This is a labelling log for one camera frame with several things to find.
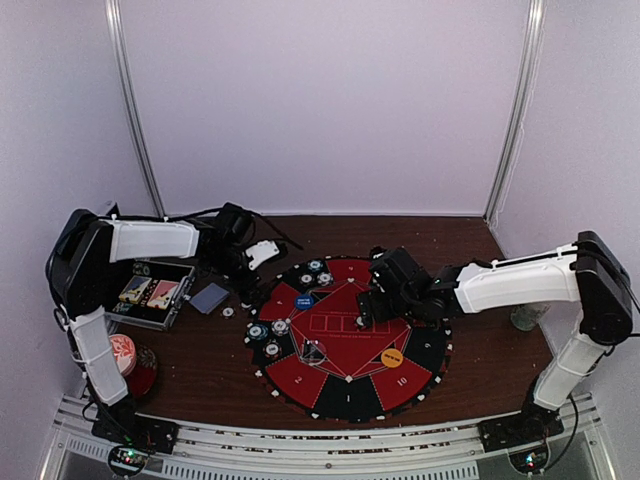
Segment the blue playing card deck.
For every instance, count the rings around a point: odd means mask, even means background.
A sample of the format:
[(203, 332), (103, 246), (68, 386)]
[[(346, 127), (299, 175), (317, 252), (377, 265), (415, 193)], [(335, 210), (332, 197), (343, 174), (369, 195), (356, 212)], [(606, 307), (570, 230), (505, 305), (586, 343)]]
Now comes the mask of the blue playing card deck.
[(201, 314), (210, 314), (229, 296), (229, 291), (221, 286), (210, 283), (191, 297), (189, 303)]

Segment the red black chip stack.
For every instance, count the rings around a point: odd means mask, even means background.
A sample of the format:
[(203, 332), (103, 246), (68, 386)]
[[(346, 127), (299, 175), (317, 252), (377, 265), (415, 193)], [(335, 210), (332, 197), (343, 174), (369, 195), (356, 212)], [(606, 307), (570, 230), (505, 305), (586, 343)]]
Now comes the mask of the red black chip stack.
[(222, 309), (221, 315), (226, 319), (232, 318), (235, 315), (235, 310), (232, 307), (225, 307)]

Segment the orange big blind button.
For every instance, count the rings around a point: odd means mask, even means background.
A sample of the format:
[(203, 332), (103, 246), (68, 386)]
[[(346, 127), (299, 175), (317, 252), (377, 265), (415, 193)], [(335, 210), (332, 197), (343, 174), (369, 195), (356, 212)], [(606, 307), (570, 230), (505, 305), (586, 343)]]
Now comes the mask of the orange big blind button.
[(395, 369), (403, 363), (404, 355), (396, 348), (387, 348), (381, 353), (380, 359), (386, 368)]

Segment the white chips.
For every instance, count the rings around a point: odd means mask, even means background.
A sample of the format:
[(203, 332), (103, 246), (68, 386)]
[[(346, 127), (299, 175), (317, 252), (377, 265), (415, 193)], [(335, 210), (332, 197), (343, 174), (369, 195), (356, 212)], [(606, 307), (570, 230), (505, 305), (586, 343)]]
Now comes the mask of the white chips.
[(286, 320), (276, 320), (272, 323), (271, 330), (276, 337), (283, 337), (290, 331), (290, 325)]
[(333, 282), (333, 276), (328, 272), (322, 272), (317, 276), (317, 283), (321, 286), (329, 285)]

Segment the green chips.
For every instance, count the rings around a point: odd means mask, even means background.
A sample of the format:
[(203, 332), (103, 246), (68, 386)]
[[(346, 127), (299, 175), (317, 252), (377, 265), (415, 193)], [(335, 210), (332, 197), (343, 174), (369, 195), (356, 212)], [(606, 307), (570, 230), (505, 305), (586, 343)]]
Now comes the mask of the green chips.
[(268, 328), (262, 324), (253, 324), (247, 330), (247, 337), (250, 341), (264, 340), (268, 334)]
[(307, 268), (311, 272), (319, 272), (323, 269), (323, 262), (318, 259), (311, 260), (307, 263)]

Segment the red black chips seat five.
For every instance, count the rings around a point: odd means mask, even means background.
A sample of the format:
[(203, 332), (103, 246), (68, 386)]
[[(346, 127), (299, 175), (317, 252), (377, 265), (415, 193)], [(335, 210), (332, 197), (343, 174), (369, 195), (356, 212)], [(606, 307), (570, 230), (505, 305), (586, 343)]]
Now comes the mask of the red black chips seat five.
[(314, 276), (311, 274), (303, 274), (299, 278), (300, 283), (303, 285), (309, 285), (314, 281)]

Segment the blue small blind button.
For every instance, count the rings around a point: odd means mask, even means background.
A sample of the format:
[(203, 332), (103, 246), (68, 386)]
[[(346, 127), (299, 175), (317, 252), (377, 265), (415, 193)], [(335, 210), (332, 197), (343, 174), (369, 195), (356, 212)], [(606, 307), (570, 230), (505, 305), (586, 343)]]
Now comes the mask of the blue small blind button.
[(294, 299), (294, 307), (300, 311), (311, 309), (315, 304), (315, 299), (310, 294), (301, 294)]

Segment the red black chips seat three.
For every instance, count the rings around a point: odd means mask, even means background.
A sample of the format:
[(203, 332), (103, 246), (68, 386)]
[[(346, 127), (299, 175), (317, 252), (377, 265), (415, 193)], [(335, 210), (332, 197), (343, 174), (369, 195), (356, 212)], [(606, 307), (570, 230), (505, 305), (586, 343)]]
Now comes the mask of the red black chips seat three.
[(278, 342), (270, 341), (264, 346), (263, 353), (268, 359), (276, 359), (281, 355), (282, 347)]

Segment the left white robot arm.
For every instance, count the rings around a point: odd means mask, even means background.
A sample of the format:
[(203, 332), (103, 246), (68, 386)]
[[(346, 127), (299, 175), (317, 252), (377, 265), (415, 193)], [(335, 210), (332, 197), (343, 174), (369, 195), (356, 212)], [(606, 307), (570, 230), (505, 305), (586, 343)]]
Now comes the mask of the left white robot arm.
[(99, 216), (76, 209), (47, 260), (45, 276), (79, 362), (98, 401), (112, 406), (128, 396), (113, 355), (105, 301), (117, 264), (144, 258), (194, 258), (233, 280), (253, 280), (243, 245), (255, 213), (227, 203), (178, 217)]

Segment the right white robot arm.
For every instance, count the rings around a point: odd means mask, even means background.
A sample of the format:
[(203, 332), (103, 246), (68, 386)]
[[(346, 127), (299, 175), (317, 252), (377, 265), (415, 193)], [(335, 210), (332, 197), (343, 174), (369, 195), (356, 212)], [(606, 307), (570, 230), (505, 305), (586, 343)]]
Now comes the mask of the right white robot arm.
[(510, 260), (445, 266), (430, 275), (404, 248), (371, 253), (371, 287), (356, 297), (356, 324), (396, 318), (437, 327), (446, 319), (507, 306), (577, 303), (581, 318), (560, 353), (532, 383), (513, 419), (519, 440), (535, 440), (572, 390), (615, 346), (631, 337), (637, 304), (630, 278), (593, 231), (553, 250)]

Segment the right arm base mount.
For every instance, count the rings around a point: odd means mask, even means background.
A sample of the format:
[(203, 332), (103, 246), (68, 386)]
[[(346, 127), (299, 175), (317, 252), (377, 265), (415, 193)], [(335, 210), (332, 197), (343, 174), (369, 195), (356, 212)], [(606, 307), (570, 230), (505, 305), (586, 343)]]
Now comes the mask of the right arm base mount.
[(559, 418), (544, 422), (540, 418), (524, 418), (514, 414), (478, 424), (478, 431), (486, 453), (541, 442), (550, 436), (564, 432)]

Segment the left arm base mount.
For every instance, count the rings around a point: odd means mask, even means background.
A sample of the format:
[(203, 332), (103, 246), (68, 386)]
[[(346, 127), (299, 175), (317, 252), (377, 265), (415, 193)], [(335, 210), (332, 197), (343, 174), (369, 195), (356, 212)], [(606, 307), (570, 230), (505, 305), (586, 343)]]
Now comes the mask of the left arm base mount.
[(178, 424), (139, 415), (131, 394), (111, 406), (103, 402), (96, 405), (97, 416), (91, 430), (93, 436), (152, 453), (173, 452)]

